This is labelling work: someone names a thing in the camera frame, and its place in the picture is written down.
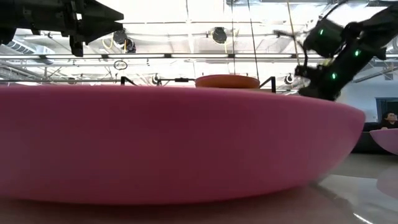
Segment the floor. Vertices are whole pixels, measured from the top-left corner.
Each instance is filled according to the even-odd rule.
[[[0,200],[0,223],[398,223],[398,156],[352,154],[316,184],[230,202],[93,207]]]

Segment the orange bowl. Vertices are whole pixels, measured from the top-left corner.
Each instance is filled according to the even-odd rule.
[[[241,75],[207,75],[195,80],[196,87],[259,88],[260,81]]]

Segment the ceiling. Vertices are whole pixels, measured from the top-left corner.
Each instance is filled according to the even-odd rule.
[[[319,15],[333,6],[327,1],[293,1],[289,9],[284,1],[270,0],[267,3],[234,4],[225,0],[99,0],[124,14],[121,21],[126,33],[135,42],[137,54],[295,54],[295,45],[287,38],[277,38],[273,30],[299,32],[311,29]],[[345,25],[350,21],[360,21],[371,17],[384,7],[369,7],[366,2],[344,4],[329,16],[329,19]],[[217,44],[211,33],[215,27],[224,27],[228,39],[226,44]],[[32,49],[43,49],[47,54],[70,55],[69,40],[60,33],[42,31],[34,36],[29,30],[17,31],[15,41]],[[85,46],[85,54],[121,54],[112,35],[104,36]],[[5,55],[21,53],[9,47],[0,47]],[[114,68],[116,59],[85,60],[83,58],[54,59],[50,63],[39,60],[6,60],[14,66],[53,79],[109,79],[128,76],[139,85],[151,85],[155,74],[165,78],[196,78],[202,75],[238,73],[258,77],[260,81],[270,76],[279,77],[277,86],[289,88],[283,78],[293,72],[297,61],[230,60],[226,58],[163,58],[125,60],[128,68],[119,71]]]

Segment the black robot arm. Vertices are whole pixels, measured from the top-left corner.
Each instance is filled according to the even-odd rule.
[[[314,50],[325,58],[333,58],[328,65],[298,65],[295,75],[310,80],[299,89],[303,96],[335,101],[341,89],[374,57],[386,59],[385,46],[398,35],[398,4],[361,22],[341,27],[324,18],[310,31],[302,44],[304,52]]]
[[[1,0],[0,44],[8,44],[17,28],[30,29],[35,35],[40,30],[58,31],[70,37],[72,54],[82,57],[83,42],[123,30],[115,22],[123,19],[123,14],[95,0]]]

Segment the green led light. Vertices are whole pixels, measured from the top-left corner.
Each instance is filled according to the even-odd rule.
[[[356,50],[355,53],[354,53],[355,57],[357,57],[360,53],[361,53],[360,50]]]

